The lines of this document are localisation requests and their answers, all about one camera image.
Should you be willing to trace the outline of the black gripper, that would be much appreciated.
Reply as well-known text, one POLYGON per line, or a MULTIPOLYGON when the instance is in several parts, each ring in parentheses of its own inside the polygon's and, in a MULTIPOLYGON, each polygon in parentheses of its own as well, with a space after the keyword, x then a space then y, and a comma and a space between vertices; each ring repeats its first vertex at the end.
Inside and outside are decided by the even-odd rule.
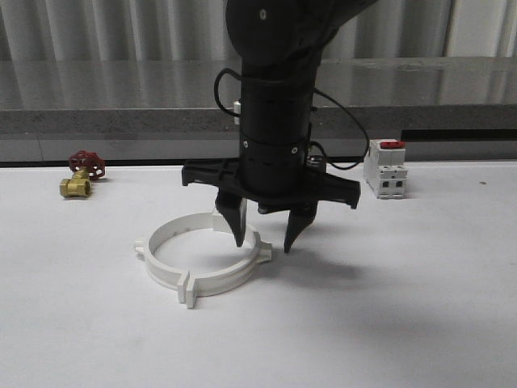
POLYGON ((215 200, 216 209, 226 220, 238 247, 242 246, 246 235, 246 199, 258 203, 269 213, 291 209, 284 238, 285 253, 290 252, 297 237, 316 217, 317 206, 303 204, 325 200, 343 203, 354 209, 359 203, 359 182, 311 167, 304 168, 301 181, 294 188, 273 194, 247 188, 238 178, 238 168, 239 161, 236 159, 211 159, 188 161, 182 169, 182 185, 201 183, 220 189, 215 200))

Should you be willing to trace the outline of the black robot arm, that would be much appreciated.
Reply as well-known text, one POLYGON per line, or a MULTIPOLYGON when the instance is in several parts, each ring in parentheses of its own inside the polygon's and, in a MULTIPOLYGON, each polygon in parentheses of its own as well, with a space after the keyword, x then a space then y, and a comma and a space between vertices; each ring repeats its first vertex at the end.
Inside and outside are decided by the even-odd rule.
POLYGON ((310 115, 322 52, 366 1, 229 1, 225 22, 242 60, 239 156, 189 161, 183 184, 217 188, 216 208, 237 244, 246 229, 246 202, 262 213, 289 214, 284 245, 309 226, 320 201, 355 208, 360 185, 310 167, 310 115))

